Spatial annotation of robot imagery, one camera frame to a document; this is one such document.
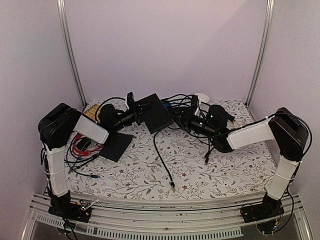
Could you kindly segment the black TP-Link network switch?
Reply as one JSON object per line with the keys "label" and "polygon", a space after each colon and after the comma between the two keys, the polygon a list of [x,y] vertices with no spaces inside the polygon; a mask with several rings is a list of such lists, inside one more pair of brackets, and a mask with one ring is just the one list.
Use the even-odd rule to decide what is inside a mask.
{"label": "black TP-Link network switch", "polygon": [[154,134],[173,123],[156,93],[138,100],[137,103],[139,109],[142,110],[142,119],[150,134]]}

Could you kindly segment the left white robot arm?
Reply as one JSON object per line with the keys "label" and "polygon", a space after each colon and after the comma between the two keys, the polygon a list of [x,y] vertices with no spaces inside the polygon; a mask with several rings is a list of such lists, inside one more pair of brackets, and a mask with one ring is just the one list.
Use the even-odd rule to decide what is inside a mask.
{"label": "left white robot arm", "polygon": [[127,110],[121,111],[104,101],[95,110],[94,118],[90,119],[79,110],[60,103],[39,122],[38,131],[43,144],[41,163],[48,180],[50,214],[64,220],[89,221],[90,207],[71,202],[65,173],[71,152],[67,143],[71,134],[76,132],[102,145],[99,156],[118,162],[133,139],[119,131],[134,122],[142,123],[143,114],[151,107],[149,103],[134,100],[127,100],[126,104]]}

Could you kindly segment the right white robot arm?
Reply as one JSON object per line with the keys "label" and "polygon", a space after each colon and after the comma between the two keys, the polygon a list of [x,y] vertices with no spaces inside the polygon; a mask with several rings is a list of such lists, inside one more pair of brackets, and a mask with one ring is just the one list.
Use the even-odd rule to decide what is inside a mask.
{"label": "right white robot arm", "polygon": [[313,136],[308,124],[300,117],[281,107],[265,118],[234,129],[228,129],[227,122],[235,118],[220,105],[211,105],[205,117],[195,114],[194,107],[177,110],[177,121],[188,133],[195,132],[207,138],[220,153],[231,153],[249,145],[265,142],[276,156],[274,177],[262,202],[243,206],[240,214],[245,223],[251,223],[284,214],[282,197],[294,181],[300,164],[309,151]]}

